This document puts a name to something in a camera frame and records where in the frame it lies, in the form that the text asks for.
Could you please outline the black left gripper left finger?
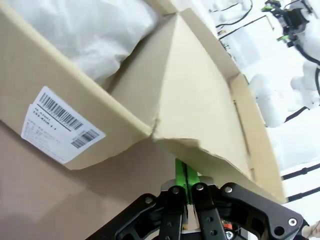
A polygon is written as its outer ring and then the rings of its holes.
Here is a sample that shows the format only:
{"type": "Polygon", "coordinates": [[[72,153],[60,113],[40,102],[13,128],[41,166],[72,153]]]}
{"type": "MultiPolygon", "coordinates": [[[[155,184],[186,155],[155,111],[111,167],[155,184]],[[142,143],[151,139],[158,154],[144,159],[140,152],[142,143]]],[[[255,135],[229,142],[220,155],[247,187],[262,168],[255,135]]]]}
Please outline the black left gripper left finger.
{"type": "Polygon", "coordinates": [[[185,164],[175,159],[175,179],[161,186],[159,196],[142,194],[88,240],[145,240],[159,230],[159,240],[179,240],[187,211],[185,164]]]}

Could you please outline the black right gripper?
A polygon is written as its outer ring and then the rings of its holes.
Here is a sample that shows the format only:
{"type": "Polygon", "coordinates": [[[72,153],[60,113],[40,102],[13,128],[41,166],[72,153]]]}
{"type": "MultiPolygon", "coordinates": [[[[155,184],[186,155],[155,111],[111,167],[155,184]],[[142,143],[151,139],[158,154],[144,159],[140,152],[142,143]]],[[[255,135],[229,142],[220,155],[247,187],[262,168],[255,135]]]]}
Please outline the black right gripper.
{"type": "MultiPolygon", "coordinates": [[[[267,0],[264,3],[262,12],[271,12],[272,14],[282,14],[284,20],[283,33],[299,34],[302,33],[307,24],[308,18],[305,16],[308,12],[302,8],[282,9],[281,2],[279,0],[267,0]]],[[[282,35],[276,39],[278,42],[283,42],[288,48],[295,47],[298,44],[298,37],[293,34],[282,35]]]]}

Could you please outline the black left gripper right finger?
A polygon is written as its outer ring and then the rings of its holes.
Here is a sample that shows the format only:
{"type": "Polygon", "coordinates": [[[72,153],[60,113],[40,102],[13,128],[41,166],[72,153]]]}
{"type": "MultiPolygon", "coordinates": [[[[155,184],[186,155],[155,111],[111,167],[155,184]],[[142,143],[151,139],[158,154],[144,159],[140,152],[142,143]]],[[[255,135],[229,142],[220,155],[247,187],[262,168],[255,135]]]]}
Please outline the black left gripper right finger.
{"type": "Polygon", "coordinates": [[[229,235],[224,221],[259,240],[292,240],[304,222],[299,213],[236,183],[219,188],[210,177],[199,176],[190,166],[186,168],[186,190],[199,223],[198,230],[186,234],[190,240],[243,239],[235,232],[229,235]]]}

